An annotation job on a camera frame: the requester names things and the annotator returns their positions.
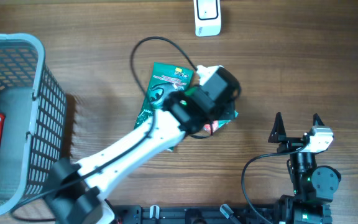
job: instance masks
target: wire mesh basket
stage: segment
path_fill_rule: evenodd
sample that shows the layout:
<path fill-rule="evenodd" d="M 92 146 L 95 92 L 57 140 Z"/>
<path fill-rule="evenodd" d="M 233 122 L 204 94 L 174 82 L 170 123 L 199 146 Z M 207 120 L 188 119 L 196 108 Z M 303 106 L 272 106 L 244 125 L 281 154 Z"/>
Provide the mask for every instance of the wire mesh basket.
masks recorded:
<path fill-rule="evenodd" d="M 0 215 L 33 197 L 59 160 L 66 96 L 29 34 L 0 34 Z"/>

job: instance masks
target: green snack bag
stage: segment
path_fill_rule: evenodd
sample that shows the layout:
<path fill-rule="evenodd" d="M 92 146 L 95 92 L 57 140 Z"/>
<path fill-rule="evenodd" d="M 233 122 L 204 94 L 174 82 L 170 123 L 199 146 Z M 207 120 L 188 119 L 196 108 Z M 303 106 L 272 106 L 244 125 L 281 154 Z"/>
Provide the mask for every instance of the green snack bag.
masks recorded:
<path fill-rule="evenodd" d="M 160 109 L 164 99 L 173 91 L 185 91 L 190 85 L 193 71 L 187 68 L 163 63 L 154 63 L 152 77 L 147 87 L 146 99 L 136 119 L 135 128 L 153 115 L 153 109 Z"/>

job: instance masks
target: wire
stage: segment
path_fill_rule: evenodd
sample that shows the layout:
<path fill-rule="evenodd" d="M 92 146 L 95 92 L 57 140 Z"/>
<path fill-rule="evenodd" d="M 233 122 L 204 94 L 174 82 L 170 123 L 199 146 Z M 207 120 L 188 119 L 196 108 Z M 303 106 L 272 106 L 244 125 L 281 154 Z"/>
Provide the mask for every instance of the wire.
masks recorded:
<path fill-rule="evenodd" d="M 209 136 L 199 136 L 199 135 L 195 135 L 195 134 L 191 134 L 190 137 L 195 138 L 195 139 L 206 139 L 211 137 L 212 135 L 214 135 L 214 129 L 213 129 L 213 121 L 209 121 Z"/>
<path fill-rule="evenodd" d="M 190 60 L 189 56 L 187 56 L 187 54 L 176 44 L 174 43 L 172 40 L 170 39 L 167 39 L 165 37 L 146 37 L 144 38 L 143 40 L 139 41 L 135 47 L 132 49 L 132 52 L 131 52 L 131 57 L 130 57 L 130 60 L 129 60 L 129 65 L 131 66 L 131 71 L 132 71 L 132 76 L 134 77 L 137 85 L 139 86 L 140 90 L 142 90 L 143 94 L 146 95 L 146 90 L 145 88 L 143 88 L 142 84 L 140 83 L 140 80 L 138 79 L 138 76 L 136 75 L 136 72 L 135 72 L 135 66 L 134 66 L 134 57 L 135 57 L 135 53 L 136 53 L 136 50 L 137 48 L 143 44 L 144 42 L 148 41 L 148 40 L 163 40 L 163 41 L 166 41 L 170 44 L 172 44 L 174 47 L 176 47 L 180 53 L 185 56 L 186 60 L 189 62 L 189 64 L 191 65 L 191 67 L 193 67 L 193 69 L 195 71 L 197 71 L 197 67 L 193 64 L 193 62 Z"/>
<path fill-rule="evenodd" d="M 132 52 L 131 52 L 131 56 L 129 58 L 129 65 L 131 67 L 131 72 L 132 72 L 132 76 L 134 77 L 134 80 L 136 81 L 137 83 L 137 86 L 139 87 L 139 89 L 142 91 L 142 93 L 146 96 L 146 91 L 145 91 L 145 88 L 142 86 L 142 84 L 140 83 L 140 80 L 139 80 L 139 77 L 137 76 L 136 74 L 136 71 L 135 71 L 135 68 L 134 68 L 134 56 L 135 56 L 135 52 L 137 50 L 137 48 L 144 42 L 148 41 L 148 40 L 164 40 L 166 42 L 169 42 L 170 44 L 172 44 L 174 47 L 176 47 L 182 54 L 183 56 L 185 56 L 185 58 L 187 59 L 187 61 L 189 62 L 189 64 L 193 67 L 193 69 L 195 69 L 197 71 L 197 68 L 196 66 L 193 64 L 193 62 L 190 60 L 190 58 L 187 56 L 187 54 L 174 42 L 172 42 L 171 40 L 167 39 L 167 38 L 164 38 L 164 37 L 147 37 L 147 38 L 144 38 L 143 40 L 139 41 L 135 47 L 132 49 Z M 149 99 L 147 97 L 145 97 L 145 99 L 148 101 L 148 103 L 150 103 L 151 105 L 151 102 L 149 101 Z M 154 126 L 155 126 L 155 120 L 156 120 L 156 117 L 155 117 L 155 113 L 153 113 L 152 115 L 152 124 L 150 126 L 150 129 L 146 132 L 145 136 L 139 140 L 136 144 L 134 144 L 132 147 L 130 147 L 129 149 L 127 149 L 126 151 L 124 151 L 122 154 L 120 154 L 119 156 L 115 157 L 114 159 L 111 159 L 110 161 L 108 161 L 107 163 L 99 166 L 98 168 L 96 168 L 95 170 L 81 176 L 79 179 L 77 180 L 74 180 L 72 182 L 69 182 L 67 184 L 63 184 L 61 185 L 60 187 L 58 188 L 55 188 L 55 189 L 51 189 L 51 190 L 47 190 L 45 192 L 42 192 L 41 194 L 38 194 L 37 196 L 34 196 L 32 198 L 28 198 L 28 199 L 25 199 L 21 202 L 19 202 L 18 204 L 16 204 L 12 209 L 11 211 L 9 212 L 11 214 L 11 217 L 15 220 L 19 220 L 19 221 L 23 221 L 23 222 L 54 222 L 56 221 L 55 218 L 44 218 L 44 219 L 30 219 L 30 218 L 22 218 L 22 217 L 18 217 L 17 215 L 14 214 L 14 212 L 23 207 L 24 205 L 27 205 L 28 203 L 31 203 L 35 200 L 38 200 L 38 199 L 41 199 L 49 194 L 52 194 L 52 193 L 55 193 L 55 192 L 58 192 L 58 191 L 61 191 L 63 189 L 66 189 L 68 187 L 71 187 L 75 184 L 78 184 L 82 181 L 84 181 L 85 179 L 87 179 L 88 177 L 91 177 L 92 175 L 95 175 L 99 172 L 101 172 L 104 168 L 106 168 L 107 166 L 109 166 L 110 164 L 112 164 L 113 162 L 116 162 L 118 159 L 124 157 L 126 154 L 130 153 L 132 150 L 134 150 L 135 148 L 137 148 L 140 144 L 142 144 L 147 138 L 149 138 L 151 132 L 154 130 Z"/>
<path fill-rule="evenodd" d="M 263 155 L 260 155 L 260 156 L 257 156 L 257 157 L 252 158 L 252 159 L 251 159 L 250 161 L 248 161 L 247 164 L 244 166 L 244 168 L 243 168 L 243 170 L 242 170 L 242 174 L 241 174 L 242 193 L 244 194 L 244 197 L 246 198 L 249 207 L 251 207 L 251 209 L 255 212 L 255 214 L 256 214 L 257 216 L 259 216 L 261 219 L 263 219 L 266 223 L 273 224 L 271 221 L 267 220 L 267 218 L 265 218 L 263 215 L 261 215 L 261 214 L 256 210 L 256 208 L 255 208 L 254 205 L 251 203 L 251 201 L 249 200 L 249 197 L 248 197 L 248 195 L 247 195 L 246 186 L 245 186 L 245 183 L 244 183 L 244 178 L 245 178 L 245 176 L 246 176 L 246 169 L 247 169 L 247 167 L 249 166 L 249 164 L 250 164 L 251 162 L 254 162 L 254 161 L 256 161 L 257 159 L 266 158 L 266 157 L 272 157 L 272 156 L 286 156 L 286 155 L 290 155 L 290 154 L 296 154 L 296 153 L 298 153 L 298 152 L 304 150 L 306 146 L 307 146 L 307 144 L 305 144 L 305 146 L 300 147 L 300 148 L 298 148 L 297 150 L 292 151 L 292 152 L 263 154 Z"/>

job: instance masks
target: wood grain surface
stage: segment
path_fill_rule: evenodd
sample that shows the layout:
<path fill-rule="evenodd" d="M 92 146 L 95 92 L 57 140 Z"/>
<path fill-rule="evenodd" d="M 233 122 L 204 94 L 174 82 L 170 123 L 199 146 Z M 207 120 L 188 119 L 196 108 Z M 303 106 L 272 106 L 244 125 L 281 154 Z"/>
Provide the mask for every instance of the wood grain surface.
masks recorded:
<path fill-rule="evenodd" d="M 44 43 L 48 66 L 73 99 L 73 161 L 133 130 L 144 97 L 131 77 L 129 54 L 144 37 L 168 37 L 195 64 L 224 65 L 241 82 L 237 120 L 213 138 L 185 139 L 174 153 L 149 160 L 109 196 L 113 205 L 244 204 L 241 170 L 252 157 L 275 152 L 277 145 L 267 143 L 275 113 L 282 112 L 294 137 L 318 113 L 335 133 L 318 165 L 342 174 L 334 222 L 358 223 L 358 2 L 224 1 L 222 15 L 219 36 L 198 38 L 192 2 L 0 6 L 0 32 L 28 32 Z M 189 67 L 167 43 L 147 42 L 135 59 L 145 86 L 154 62 Z M 249 167 L 246 187 L 254 203 L 291 194 L 287 159 Z M 42 202 L 21 213 L 49 215 Z"/>

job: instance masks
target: black cable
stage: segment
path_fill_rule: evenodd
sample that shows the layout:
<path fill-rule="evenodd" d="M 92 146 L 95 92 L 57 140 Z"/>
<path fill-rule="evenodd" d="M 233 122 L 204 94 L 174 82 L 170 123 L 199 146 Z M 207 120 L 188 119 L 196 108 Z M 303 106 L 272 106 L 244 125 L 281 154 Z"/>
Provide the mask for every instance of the black cable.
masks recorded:
<path fill-rule="evenodd" d="M 212 135 L 214 135 L 214 129 L 213 129 L 213 121 L 209 122 L 209 136 L 199 136 L 199 135 L 195 135 L 195 134 L 191 134 L 190 137 L 195 138 L 195 139 L 206 139 L 211 137 Z"/>
<path fill-rule="evenodd" d="M 131 57 L 130 57 L 130 61 L 129 61 L 129 65 L 131 66 L 131 71 L 132 71 L 132 76 L 134 77 L 137 85 L 139 86 L 140 90 L 142 90 L 143 94 L 146 95 L 146 91 L 145 89 L 142 87 L 142 84 L 140 83 L 140 80 L 138 79 L 136 72 L 135 72 L 135 67 L 134 67 L 134 57 L 135 57 L 135 52 L 137 50 L 137 48 L 143 44 L 144 42 L 148 41 L 148 40 L 163 40 L 166 41 L 170 44 L 172 44 L 174 47 L 176 47 L 180 53 L 185 56 L 185 58 L 187 59 L 187 61 L 189 62 L 189 64 L 191 65 L 191 67 L 193 67 L 193 69 L 195 71 L 197 71 L 197 67 L 193 64 L 193 62 L 190 60 L 189 56 L 187 56 L 187 54 L 176 44 L 174 43 L 172 40 L 164 38 L 164 37 L 146 37 L 143 40 L 139 41 L 135 47 L 132 49 L 131 52 Z"/>
<path fill-rule="evenodd" d="M 185 56 L 185 58 L 187 59 L 187 61 L 189 62 L 189 64 L 193 67 L 194 70 L 197 71 L 197 68 L 196 66 L 193 64 L 193 62 L 190 60 L 190 58 L 187 56 L 187 54 L 174 42 L 172 42 L 171 40 L 169 39 L 166 39 L 164 37 L 147 37 L 147 38 L 144 38 L 143 40 L 139 41 L 135 47 L 132 49 L 132 52 L 131 52 L 131 56 L 130 56 L 130 59 L 129 59 L 129 65 L 131 67 L 131 72 L 132 72 L 132 76 L 134 77 L 139 89 L 142 91 L 142 93 L 146 96 L 146 91 L 145 89 L 143 88 L 142 84 L 140 83 L 139 81 L 139 78 L 136 74 L 136 71 L 135 71 L 135 68 L 134 68 L 134 56 L 135 56 L 135 52 L 137 50 L 137 48 L 144 42 L 148 41 L 148 40 L 164 40 L 166 42 L 169 42 L 170 44 L 172 44 L 174 47 L 176 47 L 182 54 L 183 56 Z M 51 190 L 48 190 L 46 192 L 42 192 L 41 194 L 38 194 L 37 196 L 34 196 L 32 198 L 28 198 L 28 199 L 25 199 L 21 202 L 19 202 L 18 204 L 16 204 L 12 209 L 11 211 L 9 212 L 11 214 L 11 217 L 15 220 L 19 220 L 19 221 L 24 221 L 24 222 L 54 222 L 56 221 L 55 218 L 48 218 L 48 219 L 30 219 L 30 218 L 22 218 L 22 217 L 18 217 L 17 215 L 14 214 L 14 212 L 23 207 L 24 205 L 27 205 L 28 203 L 31 203 L 35 200 L 38 200 L 38 199 L 41 199 L 45 196 L 47 196 L 48 194 L 52 194 L 52 193 L 55 193 L 55 192 L 58 192 L 58 191 L 61 191 L 63 189 L 66 189 L 68 187 L 71 187 L 72 185 L 75 185 L 77 183 L 80 183 L 82 181 L 84 181 L 85 179 L 87 179 L 88 177 L 91 177 L 92 175 L 94 174 L 97 174 L 99 172 L 101 172 L 104 168 L 106 168 L 107 166 L 109 166 L 110 164 L 112 164 L 113 162 L 116 162 L 118 159 L 124 157 L 126 154 L 130 153 L 132 150 L 134 150 L 135 148 L 137 148 L 140 144 L 142 144 L 147 138 L 149 138 L 151 132 L 154 130 L 154 126 L 155 126 L 155 120 L 156 120 L 156 117 L 155 117 L 155 113 L 153 113 L 152 115 L 152 123 L 151 123 L 151 126 L 150 126 L 150 129 L 146 132 L 145 136 L 139 140 L 136 144 L 134 144 L 132 147 L 130 147 L 129 149 L 127 149 L 125 152 L 123 152 L 122 154 L 120 154 L 119 156 L 115 157 L 114 159 L 111 159 L 109 162 L 99 166 L 98 168 L 96 168 L 95 170 L 85 174 L 84 176 L 81 176 L 79 179 L 77 180 L 74 180 L 72 182 L 69 182 L 67 184 L 64 184 L 58 188 L 55 188 L 55 189 L 51 189 Z"/>
<path fill-rule="evenodd" d="M 261 215 L 257 210 L 256 208 L 254 207 L 254 205 L 251 203 L 251 201 L 249 200 L 249 197 L 247 195 L 247 192 L 246 192 L 246 186 L 244 184 L 244 178 L 246 176 L 246 169 L 247 167 L 249 166 L 249 164 L 251 162 L 254 162 L 255 160 L 257 159 L 261 159 L 261 158 L 265 158 L 265 157 L 272 157 L 272 156 L 286 156 L 286 155 L 290 155 L 290 154 L 296 154 L 302 150 L 305 149 L 305 147 L 307 146 L 307 144 L 305 144 L 305 146 L 295 150 L 295 151 L 292 151 L 292 152 L 282 152 L 282 153 L 271 153 L 271 154 L 263 154 L 263 155 L 260 155 L 260 156 L 257 156 L 257 157 L 254 157 L 252 158 L 250 161 L 247 162 L 247 164 L 244 166 L 243 170 L 242 170 L 242 174 L 241 174 L 241 187 L 242 187 L 242 193 L 244 194 L 244 197 L 246 198 L 247 200 L 247 203 L 249 205 L 249 207 L 251 209 L 253 209 L 253 211 L 255 212 L 255 214 L 257 216 L 259 216 L 261 219 L 263 219 L 266 223 L 269 223 L 269 224 L 273 224 L 271 221 L 267 220 L 263 215 Z"/>

